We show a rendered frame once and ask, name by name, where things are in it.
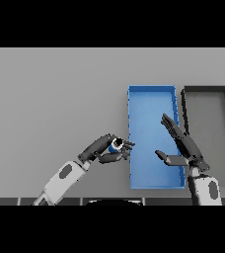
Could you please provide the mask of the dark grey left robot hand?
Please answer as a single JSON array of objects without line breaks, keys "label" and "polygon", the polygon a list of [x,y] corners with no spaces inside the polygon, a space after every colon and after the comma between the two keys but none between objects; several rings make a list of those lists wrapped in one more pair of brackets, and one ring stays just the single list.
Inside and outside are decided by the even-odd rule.
[{"label": "dark grey left robot hand", "polygon": [[[112,144],[116,144],[115,152],[104,153]],[[98,159],[101,164],[116,162],[121,158],[126,160],[129,156],[128,150],[131,150],[134,145],[134,142],[124,140],[115,134],[107,133],[91,143],[78,155],[78,159],[82,163]]]}]

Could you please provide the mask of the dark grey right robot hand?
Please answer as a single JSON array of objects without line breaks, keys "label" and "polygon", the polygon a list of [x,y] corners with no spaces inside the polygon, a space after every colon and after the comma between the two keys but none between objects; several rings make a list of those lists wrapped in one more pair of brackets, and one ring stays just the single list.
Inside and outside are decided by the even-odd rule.
[{"label": "dark grey right robot hand", "polygon": [[155,154],[166,165],[196,167],[200,172],[210,169],[198,145],[189,134],[182,132],[180,127],[166,114],[163,114],[161,124],[167,129],[180,152],[180,155],[168,155],[161,150],[156,150]]}]

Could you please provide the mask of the blue pipe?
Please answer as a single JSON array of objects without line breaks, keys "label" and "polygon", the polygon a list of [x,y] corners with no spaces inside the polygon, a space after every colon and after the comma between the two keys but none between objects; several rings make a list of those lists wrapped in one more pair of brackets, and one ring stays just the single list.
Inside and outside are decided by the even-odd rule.
[{"label": "blue pipe", "polygon": [[117,153],[120,152],[122,148],[123,148],[123,139],[120,137],[116,137],[109,146],[109,152]]}]

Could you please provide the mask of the dark grey bin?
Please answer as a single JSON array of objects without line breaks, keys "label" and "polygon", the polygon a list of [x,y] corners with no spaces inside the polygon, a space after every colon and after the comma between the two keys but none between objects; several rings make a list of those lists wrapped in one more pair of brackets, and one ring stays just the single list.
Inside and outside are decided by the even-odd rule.
[{"label": "dark grey bin", "polygon": [[225,86],[185,86],[181,95],[185,130],[225,187]]}]

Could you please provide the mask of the blue bin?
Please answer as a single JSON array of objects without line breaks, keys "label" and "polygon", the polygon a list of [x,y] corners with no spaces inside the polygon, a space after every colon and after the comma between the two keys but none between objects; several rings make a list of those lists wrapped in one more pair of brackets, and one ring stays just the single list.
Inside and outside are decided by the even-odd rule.
[{"label": "blue bin", "polygon": [[179,122],[175,85],[129,85],[128,139],[135,145],[130,151],[130,188],[132,190],[183,189],[185,168],[167,166],[155,153],[167,155],[180,152],[166,128],[161,124],[163,114]]}]

